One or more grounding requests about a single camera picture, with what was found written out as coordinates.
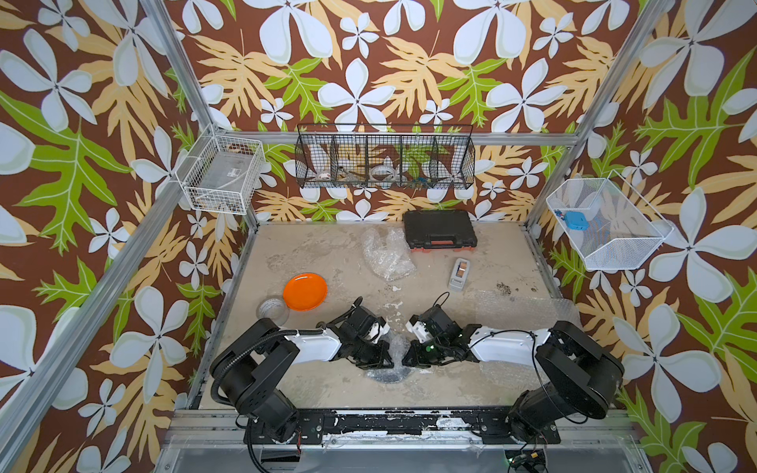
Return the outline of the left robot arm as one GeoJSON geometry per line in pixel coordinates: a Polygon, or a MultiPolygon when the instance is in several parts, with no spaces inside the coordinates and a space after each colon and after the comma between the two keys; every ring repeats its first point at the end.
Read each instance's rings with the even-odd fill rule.
{"type": "Polygon", "coordinates": [[[287,329],[269,318],[256,321],[213,361],[211,398],[236,409],[266,437],[283,443],[299,427],[299,411],[278,389],[289,368],[347,360],[360,370],[394,367],[390,327],[356,299],[342,315],[312,329],[287,329]]]}

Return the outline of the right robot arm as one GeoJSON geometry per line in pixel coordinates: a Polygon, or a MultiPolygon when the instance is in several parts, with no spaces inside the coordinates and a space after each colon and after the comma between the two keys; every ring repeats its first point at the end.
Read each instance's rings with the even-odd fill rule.
{"type": "Polygon", "coordinates": [[[605,418],[624,374],[617,358],[567,320],[538,330],[461,327],[435,304],[406,328],[415,336],[402,360],[409,368],[502,362],[534,369],[539,388],[523,392],[506,418],[506,431],[519,441],[539,439],[575,414],[605,418]]]}

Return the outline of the clear bubble wrap sheet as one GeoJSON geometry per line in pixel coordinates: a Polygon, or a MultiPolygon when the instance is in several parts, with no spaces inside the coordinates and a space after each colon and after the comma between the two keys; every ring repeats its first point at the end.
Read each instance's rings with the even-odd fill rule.
{"type": "Polygon", "coordinates": [[[386,282],[405,278],[416,270],[404,230],[370,228],[362,237],[364,258],[380,279],[386,282]]]}

